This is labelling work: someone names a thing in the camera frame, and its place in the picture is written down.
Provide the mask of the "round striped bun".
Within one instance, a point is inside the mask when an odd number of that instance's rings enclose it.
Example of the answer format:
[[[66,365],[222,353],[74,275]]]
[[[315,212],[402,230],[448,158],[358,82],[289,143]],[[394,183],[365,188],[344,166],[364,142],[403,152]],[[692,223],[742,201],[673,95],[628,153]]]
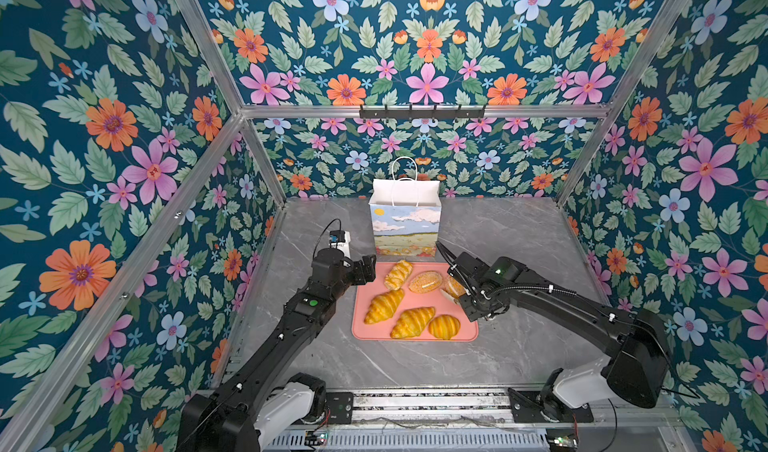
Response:
[[[460,332],[461,322],[452,315],[442,314],[429,322],[427,330],[436,339],[451,340]]]

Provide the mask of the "painted landscape paper bag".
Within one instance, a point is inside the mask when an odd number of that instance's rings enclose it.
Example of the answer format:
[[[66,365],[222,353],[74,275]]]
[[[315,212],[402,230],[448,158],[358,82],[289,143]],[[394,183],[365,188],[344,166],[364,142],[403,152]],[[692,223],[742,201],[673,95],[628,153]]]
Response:
[[[440,182],[420,173],[414,158],[394,158],[388,178],[373,180],[369,209],[378,255],[436,254],[442,214]]]

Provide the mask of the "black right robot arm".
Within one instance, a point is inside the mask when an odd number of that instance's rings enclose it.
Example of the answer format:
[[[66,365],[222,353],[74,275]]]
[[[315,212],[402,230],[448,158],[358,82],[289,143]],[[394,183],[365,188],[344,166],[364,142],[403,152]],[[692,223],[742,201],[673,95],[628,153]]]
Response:
[[[464,252],[448,261],[449,275],[465,287],[459,299],[471,321],[516,307],[538,314],[586,340],[600,356],[579,367],[557,369],[541,392],[550,414],[618,398],[654,408],[671,368],[660,317],[647,309],[627,312],[561,287],[523,263],[502,256],[488,265]]]

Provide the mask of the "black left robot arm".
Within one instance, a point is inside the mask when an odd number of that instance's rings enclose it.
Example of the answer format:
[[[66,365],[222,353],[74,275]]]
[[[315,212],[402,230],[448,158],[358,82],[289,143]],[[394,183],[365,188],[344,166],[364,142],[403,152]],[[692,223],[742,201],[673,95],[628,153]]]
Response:
[[[324,381],[305,373],[282,387],[278,380],[327,325],[346,290],[375,278],[374,254],[353,260],[334,247],[317,252],[306,284],[258,350],[211,394],[198,393],[183,407],[176,449],[261,451],[295,422],[319,417]]]

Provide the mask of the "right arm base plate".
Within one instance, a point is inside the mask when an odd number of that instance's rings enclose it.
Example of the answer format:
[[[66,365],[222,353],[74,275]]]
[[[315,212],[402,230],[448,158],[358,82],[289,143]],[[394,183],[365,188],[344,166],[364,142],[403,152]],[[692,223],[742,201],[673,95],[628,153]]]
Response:
[[[593,423],[594,415],[588,405],[568,408],[554,396],[544,397],[540,391],[506,389],[515,423]]]

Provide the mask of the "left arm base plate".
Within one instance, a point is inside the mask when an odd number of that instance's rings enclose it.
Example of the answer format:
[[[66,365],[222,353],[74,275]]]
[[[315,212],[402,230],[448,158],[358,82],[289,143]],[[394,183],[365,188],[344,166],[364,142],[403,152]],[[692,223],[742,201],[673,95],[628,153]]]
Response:
[[[352,392],[327,392],[314,398],[310,421],[315,427],[327,424],[349,425],[352,423],[355,395]]]

